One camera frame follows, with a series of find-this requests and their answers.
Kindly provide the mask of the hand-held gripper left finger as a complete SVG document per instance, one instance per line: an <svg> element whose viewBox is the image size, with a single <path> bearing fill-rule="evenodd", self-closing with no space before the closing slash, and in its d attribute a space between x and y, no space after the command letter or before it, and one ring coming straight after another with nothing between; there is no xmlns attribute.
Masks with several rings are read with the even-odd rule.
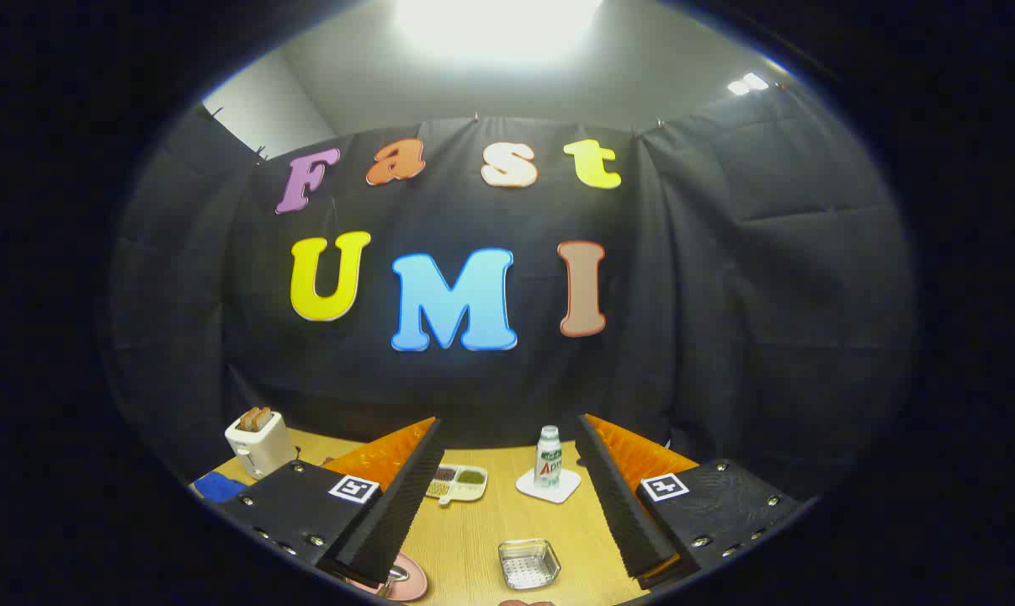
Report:
<svg viewBox="0 0 1015 606"><path fill-rule="evenodd" d="M220 506L282 556L373 587L387 582L444 455L441 419L314 465L292 460Z"/></svg>

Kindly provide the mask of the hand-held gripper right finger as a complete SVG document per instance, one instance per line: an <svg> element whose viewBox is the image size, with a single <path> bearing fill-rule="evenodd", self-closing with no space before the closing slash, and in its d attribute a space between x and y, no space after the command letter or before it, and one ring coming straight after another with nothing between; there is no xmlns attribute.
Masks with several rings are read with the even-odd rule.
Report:
<svg viewBox="0 0 1015 606"><path fill-rule="evenodd" d="M801 507L733 460L696 463L591 414L578 418L576 446L625 570L645 590L746 555Z"/></svg>

